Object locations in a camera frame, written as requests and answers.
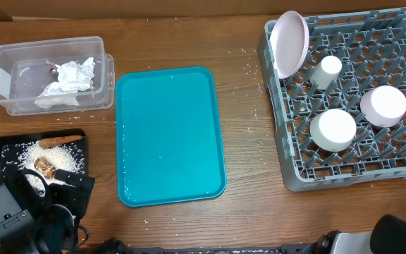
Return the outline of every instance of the clear plastic container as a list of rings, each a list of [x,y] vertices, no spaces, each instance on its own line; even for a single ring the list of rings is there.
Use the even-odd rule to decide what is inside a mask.
[[[61,65],[69,61],[82,64],[94,57],[94,89],[66,95],[38,97],[57,75],[49,72],[49,60]],[[112,107],[115,70],[113,58],[104,51],[100,37],[79,37],[0,46],[0,105],[12,116],[48,114],[67,111],[106,109]],[[38,107],[36,99],[76,97],[79,106],[54,105]]]

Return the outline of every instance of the white plate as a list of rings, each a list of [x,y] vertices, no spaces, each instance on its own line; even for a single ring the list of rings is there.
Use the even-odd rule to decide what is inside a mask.
[[[270,41],[278,78],[287,78],[300,69],[307,55],[308,24],[299,13],[287,11],[276,21]]]

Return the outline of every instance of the wood grain surface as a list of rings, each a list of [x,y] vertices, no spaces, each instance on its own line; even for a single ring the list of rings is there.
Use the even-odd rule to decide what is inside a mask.
[[[0,106],[0,136],[63,128],[86,132],[89,172],[97,180],[82,224],[90,230],[93,244],[115,236],[134,247],[279,246],[312,242],[333,229],[372,230],[384,214],[406,220],[406,181],[308,193],[293,193],[283,185],[271,103],[256,51],[265,22],[274,18],[0,23],[0,44],[100,36],[114,58],[117,79],[134,71],[207,67],[216,82],[228,175],[219,198],[138,209],[123,205],[116,192],[116,105],[17,117]]]

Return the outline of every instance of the gray dish rack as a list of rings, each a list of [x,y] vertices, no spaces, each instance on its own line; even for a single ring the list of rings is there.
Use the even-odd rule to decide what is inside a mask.
[[[258,46],[264,84],[275,117],[275,139],[285,186],[312,191],[379,179],[406,179],[406,115],[392,128],[372,126],[359,110],[362,95],[392,85],[406,96],[406,8],[306,17],[309,50],[301,69],[279,80],[269,41],[276,20],[266,23]],[[323,91],[309,84],[327,55],[340,58],[339,79]],[[311,120],[343,109],[357,123],[355,139],[342,152],[318,148]]]

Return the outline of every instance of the teal tray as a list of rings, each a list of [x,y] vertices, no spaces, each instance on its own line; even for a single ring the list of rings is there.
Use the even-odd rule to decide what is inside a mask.
[[[226,170],[214,78],[202,67],[129,73],[116,86],[117,189],[130,207],[216,198]]]

